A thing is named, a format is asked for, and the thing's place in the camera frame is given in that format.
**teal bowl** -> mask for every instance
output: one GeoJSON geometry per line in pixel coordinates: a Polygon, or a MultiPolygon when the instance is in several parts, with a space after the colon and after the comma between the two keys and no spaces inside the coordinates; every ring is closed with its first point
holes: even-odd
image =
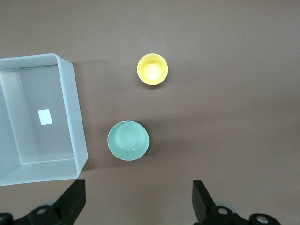
{"type": "Polygon", "coordinates": [[[107,143],[115,157],[132,161],[146,153],[149,147],[149,136],[141,124],[123,121],[113,126],[108,134],[107,143]]]}

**clear plastic container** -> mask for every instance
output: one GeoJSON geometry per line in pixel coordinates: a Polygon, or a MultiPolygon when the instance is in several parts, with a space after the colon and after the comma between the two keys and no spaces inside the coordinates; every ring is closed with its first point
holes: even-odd
{"type": "Polygon", "coordinates": [[[87,159],[72,63],[0,59],[0,186],[76,179],[87,159]]]}

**black clamp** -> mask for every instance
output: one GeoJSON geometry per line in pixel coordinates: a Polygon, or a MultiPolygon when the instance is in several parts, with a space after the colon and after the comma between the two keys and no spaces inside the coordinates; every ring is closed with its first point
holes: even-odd
{"type": "Polygon", "coordinates": [[[198,220],[194,225],[280,225],[273,217],[256,213],[245,220],[229,208],[216,206],[203,182],[193,182],[193,208],[198,220]]]}
{"type": "Polygon", "coordinates": [[[76,180],[52,206],[37,207],[17,220],[10,213],[0,213],[0,225],[72,225],[85,202],[85,181],[76,180]]]}

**white label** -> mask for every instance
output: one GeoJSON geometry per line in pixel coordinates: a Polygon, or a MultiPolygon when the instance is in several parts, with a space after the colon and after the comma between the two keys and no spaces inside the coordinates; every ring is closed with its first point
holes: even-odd
{"type": "Polygon", "coordinates": [[[49,109],[38,110],[39,120],[41,125],[52,124],[52,118],[49,109]]]}

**yellow cup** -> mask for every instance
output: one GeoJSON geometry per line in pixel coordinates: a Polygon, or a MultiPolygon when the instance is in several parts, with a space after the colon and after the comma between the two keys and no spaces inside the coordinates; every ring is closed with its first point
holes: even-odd
{"type": "Polygon", "coordinates": [[[160,55],[148,54],[137,64],[137,74],[145,84],[157,85],[167,77],[168,64],[160,55]]]}

